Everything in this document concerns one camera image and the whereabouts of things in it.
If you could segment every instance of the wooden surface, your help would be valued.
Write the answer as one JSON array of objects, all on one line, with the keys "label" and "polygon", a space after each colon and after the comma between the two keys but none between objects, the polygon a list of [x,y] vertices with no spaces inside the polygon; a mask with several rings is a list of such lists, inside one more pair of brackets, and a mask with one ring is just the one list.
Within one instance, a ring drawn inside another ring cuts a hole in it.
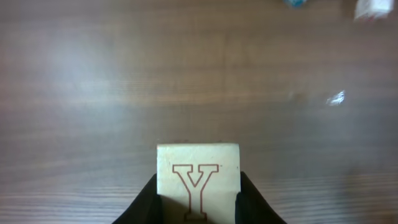
[{"label": "wooden surface", "polygon": [[353,3],[1,1],[0,223],[111,223],[178,142],[238,143],[288,223],[396,222],[397,16]]}]

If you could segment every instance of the wood grain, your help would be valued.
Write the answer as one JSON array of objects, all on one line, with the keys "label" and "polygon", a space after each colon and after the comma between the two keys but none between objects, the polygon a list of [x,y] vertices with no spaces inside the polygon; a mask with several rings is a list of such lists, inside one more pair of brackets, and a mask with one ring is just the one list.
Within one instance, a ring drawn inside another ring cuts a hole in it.
[{"label": "wood grain", "polygon": [[2,1],[0,223],[111,223],[181,142],[288,223],[396,222],[397,16],[353,2]]}]

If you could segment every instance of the small shiny object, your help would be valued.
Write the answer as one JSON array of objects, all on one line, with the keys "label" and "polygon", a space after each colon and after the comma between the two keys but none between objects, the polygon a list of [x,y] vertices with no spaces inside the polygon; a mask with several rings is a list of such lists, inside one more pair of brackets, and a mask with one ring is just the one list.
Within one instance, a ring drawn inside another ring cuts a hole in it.
[{"label": "small shiny object", "polygon": [[326,100],[326,104],[329,106],[338,106],[340,105],[345,98],[345,90],[337,93],[336,95],[332,96],[331,98]]}]

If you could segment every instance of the white object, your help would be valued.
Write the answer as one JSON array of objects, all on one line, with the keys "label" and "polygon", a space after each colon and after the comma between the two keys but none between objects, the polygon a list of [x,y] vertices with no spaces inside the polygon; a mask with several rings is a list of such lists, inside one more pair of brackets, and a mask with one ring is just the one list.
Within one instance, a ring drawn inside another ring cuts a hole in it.
[{"label": "white object", "polygon": [[387,17],[394,8],[394,0],[358,0],[355,19],[377,19]]},{"label": "white object", "polygon": [[240,176],[237,144],[158,145],[164,223],[235,224]]}]

